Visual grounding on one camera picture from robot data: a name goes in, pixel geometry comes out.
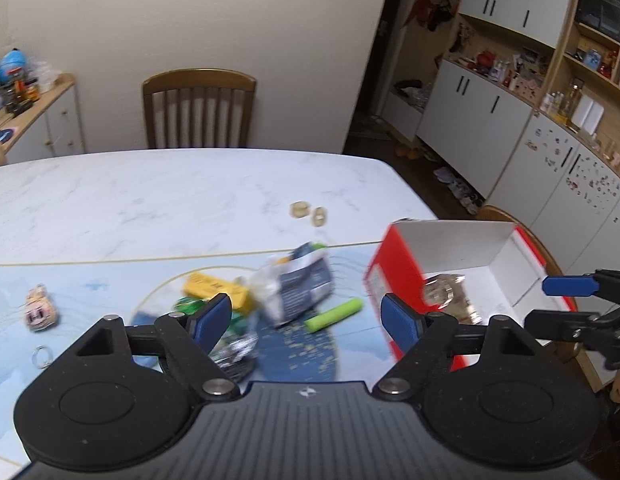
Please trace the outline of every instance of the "chair backrest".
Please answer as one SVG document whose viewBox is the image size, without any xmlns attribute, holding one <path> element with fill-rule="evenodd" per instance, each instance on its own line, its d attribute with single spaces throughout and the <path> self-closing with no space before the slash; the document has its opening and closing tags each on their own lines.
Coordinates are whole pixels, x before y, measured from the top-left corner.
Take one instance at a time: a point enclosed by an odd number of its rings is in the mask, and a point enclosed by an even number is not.
<svg viewBox="0 0 620 480">
<path fill-rule="evenodd" d="M 256 86 L 247 74 L 218 68 L 171 70 L 146 79 L 148 147 L 244 148 Z"/>
<path fill-rule="evenodd" d="M 492 222 L 512 222 L 517 224 L 525 231 L 525 234 L 532 241 L 532 243 L 536 246 L 541 253 L 542 257 L 545 259 L 545 272 L 548 276 L 562 276 L 563 271 L 560 270 L 558 263 L 554 259 L 554 257 L 550 254 L 550 251 L 543 245 L 542 241 L 536 237 L 536 235 L 531 232 L 526 225 L 522 224 L 519 220 L 514 218 L 510 213 L 503 211 L 493 205 L 484 205 L 478 210 L 476 215 L 477 220 L 489 220 Z"/>
</svg>

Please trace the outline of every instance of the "open cardboard box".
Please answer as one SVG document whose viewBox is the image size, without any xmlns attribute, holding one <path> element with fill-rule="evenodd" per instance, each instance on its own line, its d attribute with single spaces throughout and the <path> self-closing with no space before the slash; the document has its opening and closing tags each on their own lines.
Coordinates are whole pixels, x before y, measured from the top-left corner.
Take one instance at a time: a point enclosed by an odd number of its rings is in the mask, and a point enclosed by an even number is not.
<svg viewBox="0 0 620 480">
<path fill-rule="evenodd" d="M 523 325 L 532 310 L 576 310 L 568 298 L 551 298 L 541 290 L 545 261 L 525 232 L 509 222 L 415 221 L 390 225 L 364 281 L 373 304 L 393 292 L 414 310 L 432 310 L 423 302 L 426 278 L 441 273 L 465 276 L 463 288 L 487 324 L 505 314 Z M 392 343 L 397 357 L 401 352 Z M 473 364 L 477 356 L 455 361 Z"/>
</svg>

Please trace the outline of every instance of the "white marble tabletop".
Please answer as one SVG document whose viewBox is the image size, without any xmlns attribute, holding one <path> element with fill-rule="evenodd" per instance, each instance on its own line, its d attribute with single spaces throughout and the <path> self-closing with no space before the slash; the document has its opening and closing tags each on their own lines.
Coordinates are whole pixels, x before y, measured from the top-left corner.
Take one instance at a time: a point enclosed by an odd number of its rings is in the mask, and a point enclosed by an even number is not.
<svg viewBox="0 0 620 480">
<path fill-rule="evenodd" d="M 290 204 L 327 209 L 327 223 Z M 0 264 L 286 250 L 380 240 L 432 211 L 378 160 L 274 150 L 147 150 L 0 168 Z"/>
</svg>

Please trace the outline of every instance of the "green battery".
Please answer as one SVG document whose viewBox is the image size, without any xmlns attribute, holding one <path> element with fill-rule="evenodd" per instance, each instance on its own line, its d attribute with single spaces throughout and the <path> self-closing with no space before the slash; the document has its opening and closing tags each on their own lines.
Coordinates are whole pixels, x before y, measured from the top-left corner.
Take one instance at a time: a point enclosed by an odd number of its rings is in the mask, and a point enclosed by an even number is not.
<svg viewBox="0 0 620 480">
<path fill-rule="evenodd" d="M 331 308 L 323 314 L 314 316 L 305 321 L 305 327 L 308 332 L 314 333 L 317 330 L 321 330 L 327 326 L 338 323 L 346 317 L 356 314 L 363 308 L 363 300 L 361 298 L 354 298 L 353 300 L 346 301 L 339 306 Z"/>
</svg>

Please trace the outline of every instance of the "yellow box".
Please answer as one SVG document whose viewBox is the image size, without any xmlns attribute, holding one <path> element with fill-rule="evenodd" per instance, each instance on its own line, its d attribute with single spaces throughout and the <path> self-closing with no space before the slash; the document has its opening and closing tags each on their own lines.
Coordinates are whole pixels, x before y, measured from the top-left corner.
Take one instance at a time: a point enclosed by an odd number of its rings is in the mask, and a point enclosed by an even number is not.
<svg viewBox="0 0 620 480">
<path fill-rule="evenodd" d="M 227 294 L 232 301 L 232 309 L 246 316 L 253 309 L 250 291 L 246 286 L 226 282 L 202 272 L 193 272 L 183 285 L 183 293 L 192 298 L 211 300 L 217 294 Z"/>
</svg>

